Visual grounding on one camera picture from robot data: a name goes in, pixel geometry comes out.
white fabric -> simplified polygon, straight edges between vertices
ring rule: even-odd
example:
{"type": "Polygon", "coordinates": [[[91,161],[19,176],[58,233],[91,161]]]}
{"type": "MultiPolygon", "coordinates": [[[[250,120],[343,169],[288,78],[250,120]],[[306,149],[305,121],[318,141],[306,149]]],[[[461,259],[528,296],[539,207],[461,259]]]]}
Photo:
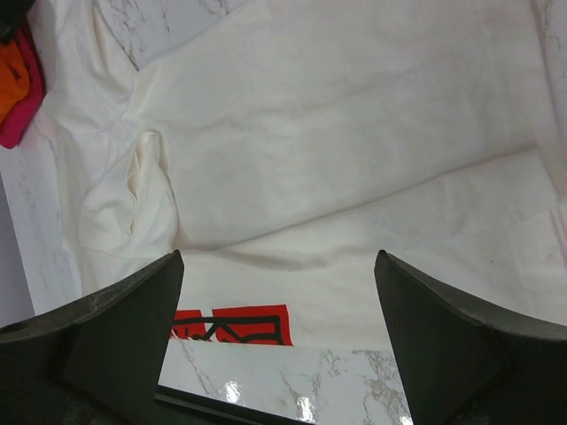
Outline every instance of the white fabric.
{"type": "Polygon", "coordinates": [[[499,301],[490,245],[528,288],[507,232],[567,193],[528,0],[250,0],[140,72],[89,1],[62,31],[45,111],[84,293],[176,248],[182,309],[287,304],[294,344],[384,348],[380,249],[499,301]]]}
{"type": "Polygon", "coordinates": [[[400,255],[444,282],[510,310],[567,325],[567,205],[513,226],[400,255]]]}

black plastic piece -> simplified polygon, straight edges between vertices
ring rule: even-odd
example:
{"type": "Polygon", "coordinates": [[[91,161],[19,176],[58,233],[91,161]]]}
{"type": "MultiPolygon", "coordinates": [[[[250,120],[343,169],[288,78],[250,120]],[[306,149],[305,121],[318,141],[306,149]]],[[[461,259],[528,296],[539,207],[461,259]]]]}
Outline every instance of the black plastic piece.
{"type": "Polygon", "coordinates": [[[0,328],[0,424],[297,423],[158,386],[183,281],[179,252],[0,328]]]}
{"type": "Polygon", "coordinates": [[[416,425],[567,421],[567,327],[488,303],[385,251],[375,275],[416,425]]]}
{"type": "Polygon", "coordinates": [[[35,0],[0,0],[0,43],[8,43],[24,22],[35,0]]]}

orange cloth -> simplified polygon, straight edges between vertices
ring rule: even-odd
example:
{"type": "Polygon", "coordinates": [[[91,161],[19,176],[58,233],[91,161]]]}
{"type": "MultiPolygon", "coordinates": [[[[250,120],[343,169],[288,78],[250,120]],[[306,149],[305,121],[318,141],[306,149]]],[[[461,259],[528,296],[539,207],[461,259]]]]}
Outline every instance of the orange cloth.
{"type": "Polygon", "coordinates": [[[0,123],[28,92],[29,74],[18,45],[13,40],[0,44],[0,123]]]}

white t-shirt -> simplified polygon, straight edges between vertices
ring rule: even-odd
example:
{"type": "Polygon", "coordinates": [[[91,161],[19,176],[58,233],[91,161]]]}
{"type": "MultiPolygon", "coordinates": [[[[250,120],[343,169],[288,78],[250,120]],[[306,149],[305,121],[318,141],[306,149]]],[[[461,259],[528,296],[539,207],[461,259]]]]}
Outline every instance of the white t-shirt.
{"type": "Polygon", "coordinates": [[[419,262],[567,193],[528,0],[250,0],[139,72],[75,2],[59,56],[85,293],[175,248],[181,310],[285,305],[294,344],[384,348],[378,250],[419,262]]]}

gray wall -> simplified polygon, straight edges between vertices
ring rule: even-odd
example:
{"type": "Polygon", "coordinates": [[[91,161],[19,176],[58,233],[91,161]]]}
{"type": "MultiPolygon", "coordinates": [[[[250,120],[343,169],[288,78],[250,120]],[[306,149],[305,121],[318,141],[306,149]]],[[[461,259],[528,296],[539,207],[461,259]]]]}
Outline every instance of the gray wall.
{"type": "Polygon", "coordinates": [[[0,328],[34,315],[0,175],[0,328]]]}

